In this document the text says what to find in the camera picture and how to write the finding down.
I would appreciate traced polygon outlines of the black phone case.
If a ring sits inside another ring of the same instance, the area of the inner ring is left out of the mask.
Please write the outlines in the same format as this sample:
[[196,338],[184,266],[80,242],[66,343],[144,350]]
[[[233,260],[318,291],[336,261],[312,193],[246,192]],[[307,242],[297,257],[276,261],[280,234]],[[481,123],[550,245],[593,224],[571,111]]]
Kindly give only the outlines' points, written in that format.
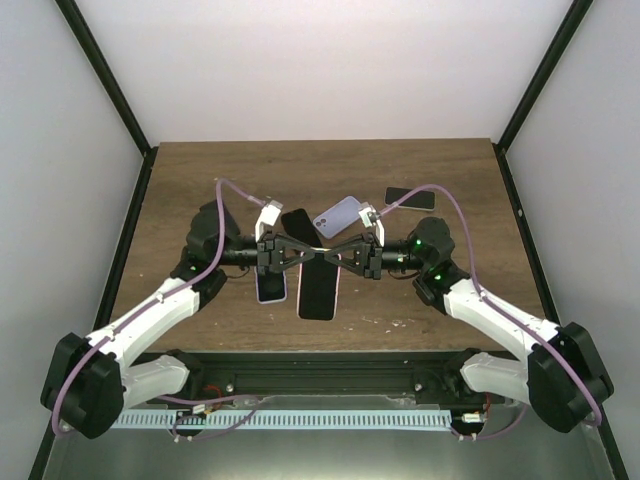
[[281,224],[288,236],[311,247],[322,246],[322,242],[305,209],[298,208],[284,213],[281,216]]

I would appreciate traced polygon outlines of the small lilac phone case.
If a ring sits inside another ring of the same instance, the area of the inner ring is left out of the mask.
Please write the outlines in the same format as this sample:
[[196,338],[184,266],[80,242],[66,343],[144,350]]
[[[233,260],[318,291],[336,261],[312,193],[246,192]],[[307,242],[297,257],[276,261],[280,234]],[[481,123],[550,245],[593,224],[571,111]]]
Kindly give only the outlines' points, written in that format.
[[313,227],[325,239],[338,234],[360,221],[361,202],[347,196],[312,220]]

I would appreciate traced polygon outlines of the silver-edged black phone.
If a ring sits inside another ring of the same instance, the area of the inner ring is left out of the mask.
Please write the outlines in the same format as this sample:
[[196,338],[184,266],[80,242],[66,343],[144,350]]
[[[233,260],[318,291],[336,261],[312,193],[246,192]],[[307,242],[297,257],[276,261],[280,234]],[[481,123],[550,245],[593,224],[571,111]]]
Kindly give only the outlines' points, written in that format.
[[[411,189],[409,188],[387,187],[384,195],[385,205],[390,206],[410,191]],[[401,202],[399,207],[419,211],[433,211],[435,209],[435,194],[431,191],[419,191]]]

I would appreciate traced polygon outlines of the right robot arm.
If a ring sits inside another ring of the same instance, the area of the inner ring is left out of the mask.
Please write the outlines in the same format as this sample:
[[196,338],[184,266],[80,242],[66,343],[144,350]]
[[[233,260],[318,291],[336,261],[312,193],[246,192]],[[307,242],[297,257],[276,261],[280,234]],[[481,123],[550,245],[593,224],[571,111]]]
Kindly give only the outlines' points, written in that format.
[[465,403],[478,392],[529,405],[552,429],[568,433],[579,423],[603,420],[602,404],[614,387],[589,332],[576,323],[560,326],[531,315],[492,294],[452,259],[455,242],[438,217],[419,221],[408,237],[380,243],[356,236],[324,254],[325,260],[363,278],[384,270],[414,270],[421,302],[480,331],[511,354],[471,354],[444,378],[447,396]]

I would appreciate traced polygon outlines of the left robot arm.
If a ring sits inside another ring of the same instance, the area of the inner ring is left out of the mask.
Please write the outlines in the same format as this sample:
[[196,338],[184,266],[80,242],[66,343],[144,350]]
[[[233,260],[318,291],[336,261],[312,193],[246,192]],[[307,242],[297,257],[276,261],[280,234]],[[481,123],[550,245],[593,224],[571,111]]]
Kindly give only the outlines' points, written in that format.
[[264,276],[323,254],[309,243],[271,232],[281,204],[259,205],[251,237],[241,235],[221,200],[202,206],[191,221],[178,264],[155,292],[118,320],[58,342],[41,394],[55,434],[77,431],[94,439],[132,406],[166,395],[191,404],[203,395],[203,377],[178,357],[165,354],[144,364],[138,358],[219,294],[227,281],[224,266],[249,266]]

